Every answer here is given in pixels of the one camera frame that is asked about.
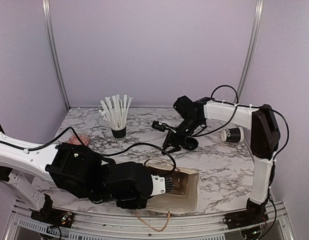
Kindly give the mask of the brown cardboard cup carrier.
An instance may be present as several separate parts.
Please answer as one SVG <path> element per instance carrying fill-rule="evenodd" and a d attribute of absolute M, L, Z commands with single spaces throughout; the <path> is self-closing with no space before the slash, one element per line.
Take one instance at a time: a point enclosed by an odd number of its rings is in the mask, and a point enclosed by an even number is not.
<path fill-rule="evenodd" d="M 188 175 L 183 172 L 178 172 L 172 176 L 172 180 L 174 182 L 172 194 L 185 195 L 188 185 Z"/>

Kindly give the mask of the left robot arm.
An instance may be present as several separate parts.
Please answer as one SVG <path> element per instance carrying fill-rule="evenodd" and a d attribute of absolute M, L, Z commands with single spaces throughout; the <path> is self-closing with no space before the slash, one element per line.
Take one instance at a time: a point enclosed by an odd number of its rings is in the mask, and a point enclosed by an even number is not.
<path fill-rule="evenodd" d="M 94 204 L 114 201 L 122 209 L 144 209 L 154 196 L 173 191 L 169 173 L 154 174 L 141 163 L 116 163 L 111 155 L 93 151 L 83 142 L 36 144 L 8 137 L 0 125 L 0 183 L 5 184 L 31 210 L 31 217 L 46 223 L 62 222 L 67 213 L 25 178 L 32 174 L 53 182 L 73 196 Z"/>

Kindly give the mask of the cream paper bag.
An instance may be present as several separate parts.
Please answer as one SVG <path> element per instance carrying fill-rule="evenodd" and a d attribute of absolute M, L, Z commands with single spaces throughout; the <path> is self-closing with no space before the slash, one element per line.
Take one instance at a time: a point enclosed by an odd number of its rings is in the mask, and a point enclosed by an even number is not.
<path fill-rule="evenodd" d="M 137 210 L 133 211 L 134 216 L 144 225 L 146 225 L 151 230 L 160 233 L 163 232 L 171 219 L 172 215 L 186 215 L 195 213 L 198 200 L 199 200 L 199 179 L 200 173 L 191 168 L 186 167 L 176 167 L 171 173 L 170 170 L 173 169 L 173 164 L 168 163 L 165 160 L 160 160 L 158 164 L 151 164 L 146 160 L 143 165 L 149 168 L 152 175 L 160 177 L 171 177 L 176 173 L 184 173 L 188 175 L 188 183 L 185 190 L 185 195 L 172 194 L 168 192 L 165 194 L 152 196 L 147 202 L 146 211 L 166 214 L 166 221 L 163 227 L 155 228 L 148 221 L 141 218 Z"/>

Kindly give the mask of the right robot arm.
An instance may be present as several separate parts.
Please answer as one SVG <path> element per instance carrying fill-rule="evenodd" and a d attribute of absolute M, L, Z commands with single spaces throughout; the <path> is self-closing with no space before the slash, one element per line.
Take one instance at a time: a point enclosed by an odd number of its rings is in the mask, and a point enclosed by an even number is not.
<path fill-rule="evenodd" d="M 276 157 L 284 149 L 279 146 L 281 132 L 276 119 L 282 114 L 270 105 L 243 105 L 239 98 L 235 102 L 217 100 L 213 95 L 196 101 L 187 96 L 179 97 L 173 108 L 182 117 L 178 126 L 167 123 L 153 123 L 152 127 L 162 132 L 167 131 L 162 153 L 179 152 L 181 149 L 192 151 L 199 145 L 197 138 L 203 137 L 202 131 L 195 132 L 198 127 L 206 128 L 208 120 L 235 124 L 236 128 L 227 129 L 220 126 L 220 137 L 223 142 L 241 143 L 244 131 L 250 131 L 250 151 L 254 161 L 252 191 L 246 202 L 246 209 L 225 215 L 225 222 L 230 224 L 253 224 L 266 219 L 266 204 L 270 200 L 270 188 L 276 171 Z"/>

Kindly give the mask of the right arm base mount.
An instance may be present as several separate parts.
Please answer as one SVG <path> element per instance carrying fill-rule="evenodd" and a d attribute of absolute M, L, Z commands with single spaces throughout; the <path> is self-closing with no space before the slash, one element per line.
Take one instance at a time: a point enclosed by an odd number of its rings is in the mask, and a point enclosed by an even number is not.
<path fill-rule="evenodd" d="M 266 204 L 268 201 L 268 197 L 261 204 L 248 199 L 245 210 L 225 214 L 222 222 L 227 225 L 229 230 L 266 223 L 269 220 L 268 214 L 266 213 Z"/>

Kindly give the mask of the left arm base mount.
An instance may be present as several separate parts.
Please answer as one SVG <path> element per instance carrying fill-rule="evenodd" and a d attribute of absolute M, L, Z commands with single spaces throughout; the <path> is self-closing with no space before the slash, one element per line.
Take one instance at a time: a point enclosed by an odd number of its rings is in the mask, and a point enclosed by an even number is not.
<path fill-rule="evenodd" d="M 39 211 L 31 211 L 30 218 L 39 222 L 55 225 L 56 227 L 71 228 L 74 214 L 71 210 L 61 210 L 53 207 L 53 201 L 47 194 L 44 195 L 43 206 Z"/>

